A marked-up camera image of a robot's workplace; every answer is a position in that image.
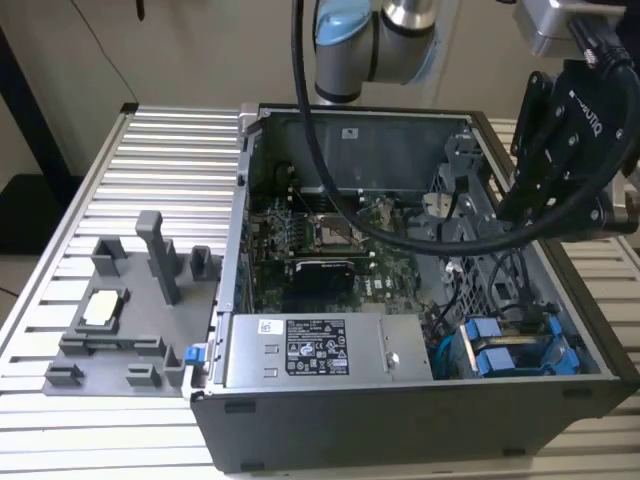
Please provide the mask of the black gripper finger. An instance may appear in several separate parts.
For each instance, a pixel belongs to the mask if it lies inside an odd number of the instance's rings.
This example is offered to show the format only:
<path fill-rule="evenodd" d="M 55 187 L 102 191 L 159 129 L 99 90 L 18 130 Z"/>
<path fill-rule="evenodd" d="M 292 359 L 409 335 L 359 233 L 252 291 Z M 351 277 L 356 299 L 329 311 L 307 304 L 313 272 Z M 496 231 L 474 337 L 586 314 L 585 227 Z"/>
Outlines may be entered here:
<path fill-rule="evenodd" d="M 563 204 L 592 168 L 582 149 L 524 149 L 519 155 L 519 224 L 533 223 Z"/>
<path fill-rule="evenodd" d="M 539 187 L 548 168 L 542 159 L 553 80 L 543 72 L 533 72 L 528 80 L 516 122 L 510 153 L 516 158 L 510 190 L 501 201 L 497 216 L 518 224 L 526 222 L 534 209 Z"/>

